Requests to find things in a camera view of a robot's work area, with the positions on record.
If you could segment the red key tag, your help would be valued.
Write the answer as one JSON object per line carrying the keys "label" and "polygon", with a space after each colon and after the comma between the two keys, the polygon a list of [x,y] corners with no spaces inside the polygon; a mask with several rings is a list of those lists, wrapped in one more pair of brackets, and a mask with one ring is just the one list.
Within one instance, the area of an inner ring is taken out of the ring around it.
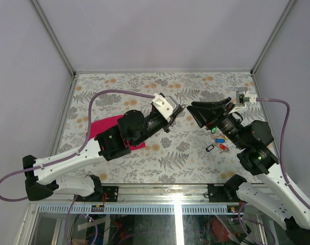
{"label": "red key tag", "polygon": [[226,150],[226,149],[227,149],[227,147],[226,147],[225,145],[223,145],[223,144],[220,144],[219,147],[220,147],[222,150]]}

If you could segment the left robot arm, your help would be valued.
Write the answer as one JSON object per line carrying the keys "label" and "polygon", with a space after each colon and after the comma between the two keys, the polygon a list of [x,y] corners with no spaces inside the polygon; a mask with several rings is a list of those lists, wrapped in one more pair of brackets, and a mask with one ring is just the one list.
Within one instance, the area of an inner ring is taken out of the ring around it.
{"label": "left robot arm", "polygon": [[25,173],[28,200],[40,201],[53,194],[73,194],[78,202],[102,201],[105,192],[98,176],[72,177],[67,173],[130,154],[132,147],[141,145],[158,131],[169,132],[169,127],[183,109],[179,106],[168,119],[155,107],[148,116],[130,110],[117,120],[116,125],[88,140],[82,150],[71,149],[48,158],[23,157],[24,169],[34,167]]}

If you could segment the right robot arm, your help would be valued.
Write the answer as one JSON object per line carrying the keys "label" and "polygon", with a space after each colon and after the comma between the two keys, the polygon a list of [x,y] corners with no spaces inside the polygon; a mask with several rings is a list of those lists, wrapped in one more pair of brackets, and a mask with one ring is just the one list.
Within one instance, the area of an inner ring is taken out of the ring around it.
{"label": "right robot arm", "polygon": [[224,188],[229,201],[239,199],[255,206],[275,220],[284,230],[310,234],[310,199],[291,180],[282,159],[268,148],[274,138],[267,122],[255,120],[243,126],[233,114],[256,104],[254,95],[240,95],[234,104],[228,97],[218,102],[192,102],[187,107],[199,127],[218,128],[239,150],[237,158],[242,167],[266,184],[277,197],[273,199],[258,192],[241,177],[232,177]]}

